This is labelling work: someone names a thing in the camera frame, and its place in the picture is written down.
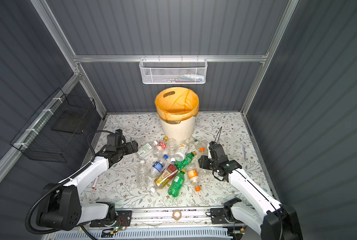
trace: orange bottle label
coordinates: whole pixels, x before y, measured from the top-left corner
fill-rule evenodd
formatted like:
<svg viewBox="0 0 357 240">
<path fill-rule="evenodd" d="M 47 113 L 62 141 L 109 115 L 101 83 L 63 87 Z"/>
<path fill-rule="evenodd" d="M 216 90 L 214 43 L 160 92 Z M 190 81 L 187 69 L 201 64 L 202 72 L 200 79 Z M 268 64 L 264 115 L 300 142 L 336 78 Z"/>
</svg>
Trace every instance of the orange bottle label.
<svg viewBox="0 0 357 240">
<path fill-rule="evenodd" d="M 193 178 L 193 177 L 196 177 L 196 176 L 198 176 L 197 175 L 197 171 L 194 169 L 194 170 L 190 170 L 189 172 L 188 172 L 188 177 L 189 177 L 189 179 L 191 179 L 191 178 Z"/>
</svg>

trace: green soda bottle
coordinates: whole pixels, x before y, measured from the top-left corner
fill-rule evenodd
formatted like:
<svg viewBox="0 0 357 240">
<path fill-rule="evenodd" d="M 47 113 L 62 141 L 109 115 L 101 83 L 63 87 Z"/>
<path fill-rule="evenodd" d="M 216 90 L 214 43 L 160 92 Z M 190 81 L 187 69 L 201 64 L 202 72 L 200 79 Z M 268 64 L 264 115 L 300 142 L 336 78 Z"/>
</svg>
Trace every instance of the green soda bottle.
<svg viewBox="0 0 357 240">
<path fill-rule="evenodd" d="M 181 170 L 183 168 L 185 168 L 186 165 L 190 164 L 192 162 L 192 159 L 196 156 L 195 152 L 190 152 L 186 155 L 186 157 L 184 158 L 183 161 L 181 162 L 176 162 L 175 166 L 177 168 L 177 170 Z"/>
<path fill-rule="evenodd" d="M 180 194 L 180 188 L 184 184 L 185 172 L 185 169 L 181 169 L 181 171 L 173 178 L 172 185 L 168 190 L 168 194 L 172 197 L 177 197 Z"/>
</svg>

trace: table surface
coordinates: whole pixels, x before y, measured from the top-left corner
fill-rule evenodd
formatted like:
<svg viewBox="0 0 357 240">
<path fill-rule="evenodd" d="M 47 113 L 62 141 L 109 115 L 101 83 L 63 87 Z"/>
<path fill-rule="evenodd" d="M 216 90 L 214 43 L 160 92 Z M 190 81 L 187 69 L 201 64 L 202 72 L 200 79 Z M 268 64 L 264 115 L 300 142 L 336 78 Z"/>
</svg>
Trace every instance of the table surface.
<svg viewBox="0 0 357 240">
<path fill-rule="evenodd" d="M 213 141 L 222 127 L 219 143 L 224 147 L 229 160 L 236 160 L 251 178 L 266 192 L 270 193 L 265 175 L 258 162 L 240 113 L 199 113 L 193 136 L 203 141 Z M 122 129 L 126 140 L 136 140 L 139 146 L 146 142 L 161 139 L 164 136 L 157 114 L 116 114 L 108 115 L 104 130 Z M 96 152 L 106 144 L 107 133 L 102 133 L 96 145 Z M 149 157 L 146 164 L 151 166 L 156 158 Z M 139 159 L 136 154 L 124 156 L 123 160 L 113 165 L 99 176 L 96 188 L 87 187 L 80 201 L 82 204 L 95 202 L 114 202 L 117 209 L 150 207 L 198 207 L 220 206 L 225 201 L 238 197 L 249 204 L 240 191 L 228 182 L 220 182 L 212 176 L 201 177 L 201 190 L 185 179 L 181 194 L 177 198 L 169 196 L 169 185 L 151 193 L 137 188 L 136 170 Z"/>
</svg>

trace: wire basket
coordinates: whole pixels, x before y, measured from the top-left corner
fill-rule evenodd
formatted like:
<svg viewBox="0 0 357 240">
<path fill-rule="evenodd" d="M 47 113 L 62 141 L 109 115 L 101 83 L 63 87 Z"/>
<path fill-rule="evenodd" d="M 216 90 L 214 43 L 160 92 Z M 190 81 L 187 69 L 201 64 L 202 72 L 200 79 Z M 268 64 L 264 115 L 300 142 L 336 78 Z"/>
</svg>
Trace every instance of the wire basket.
<svg viewBox="0 0 357 240">
<path fill-rule="evenodd" d="M 36 161 L 68 162 L 96 110 L 92 98 L 63 94 L 31 129 L 22 142 L 10 143 L 27 158 Z"/>
<path fill-rule="evenodd" d="M 185 61 L 140 60 L 141 78 L 145 84 L 202 84 L 205 83 L 206 59 Z"/>
</svg>

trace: trash can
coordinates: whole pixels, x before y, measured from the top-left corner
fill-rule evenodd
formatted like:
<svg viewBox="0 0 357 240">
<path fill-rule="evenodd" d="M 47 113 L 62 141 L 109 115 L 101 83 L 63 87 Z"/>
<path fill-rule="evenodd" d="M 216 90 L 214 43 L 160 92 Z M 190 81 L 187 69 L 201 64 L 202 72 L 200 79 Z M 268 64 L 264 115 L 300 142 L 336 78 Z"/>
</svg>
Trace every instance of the trash can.
<svg viewBox="0 0 357 240">
<path fill-rule="evenodd" d="M 156 96 L 155 104 L 168 138 L 182 141 L 192 136 L 198 113 L 197 94 L 187 88 L 168 88 Z"/>
</svg>

